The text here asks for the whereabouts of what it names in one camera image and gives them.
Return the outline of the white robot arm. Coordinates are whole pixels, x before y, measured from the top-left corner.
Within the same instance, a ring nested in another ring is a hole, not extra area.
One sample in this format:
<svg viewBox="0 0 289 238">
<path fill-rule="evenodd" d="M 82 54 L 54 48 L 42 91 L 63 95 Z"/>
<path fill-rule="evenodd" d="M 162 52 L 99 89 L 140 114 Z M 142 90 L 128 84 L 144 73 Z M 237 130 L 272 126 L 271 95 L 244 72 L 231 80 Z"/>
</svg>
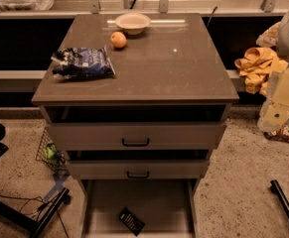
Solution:
<svg viewBox="0 0 289 238">
<path fill-rule="evenodd" d="M 277 131 L 289 120 L 289 11 L 280 21 L 276 37 L 262 34 L 256 43 L 264 47 L 275 46 L 278 56 L 288 62 L 282 72 L 271 73 L 266 101 L 257 123 L 263 132 Z"/>
</svg>

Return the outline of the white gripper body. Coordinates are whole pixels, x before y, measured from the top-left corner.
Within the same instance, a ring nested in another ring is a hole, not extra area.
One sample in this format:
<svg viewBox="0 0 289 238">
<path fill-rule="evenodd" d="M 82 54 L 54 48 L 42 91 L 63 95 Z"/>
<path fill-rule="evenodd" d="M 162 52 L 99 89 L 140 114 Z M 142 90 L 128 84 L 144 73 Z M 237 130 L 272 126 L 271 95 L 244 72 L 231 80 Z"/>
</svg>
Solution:
<svg viewBox="0 0 289 238">
<path fill-rule="evenodd" d="M 280 129 L 288 120 L 289 67 L 282 72 L 272 72 L 257 126 L 263 132 L 272 132 Z"/>
</svg>

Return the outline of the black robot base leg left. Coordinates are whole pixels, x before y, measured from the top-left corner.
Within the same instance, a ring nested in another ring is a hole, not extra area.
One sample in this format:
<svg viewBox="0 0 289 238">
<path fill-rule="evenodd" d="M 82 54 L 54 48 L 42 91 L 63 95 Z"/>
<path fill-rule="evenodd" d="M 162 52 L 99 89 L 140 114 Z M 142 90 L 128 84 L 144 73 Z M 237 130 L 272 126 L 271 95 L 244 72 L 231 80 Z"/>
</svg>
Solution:
<svg viewBox="0 0 289 238">
<path fill-rule="evenodd" d="M 39 238 L 59 208 L 67 201 L 70 190 L 63 188 L 56 196 L 43 202 L 36 210 L 37 214 L 31 217 L 0 201 L 0 215 L 22 227 L 30 233 L 30 238 Z"/>
</svg>

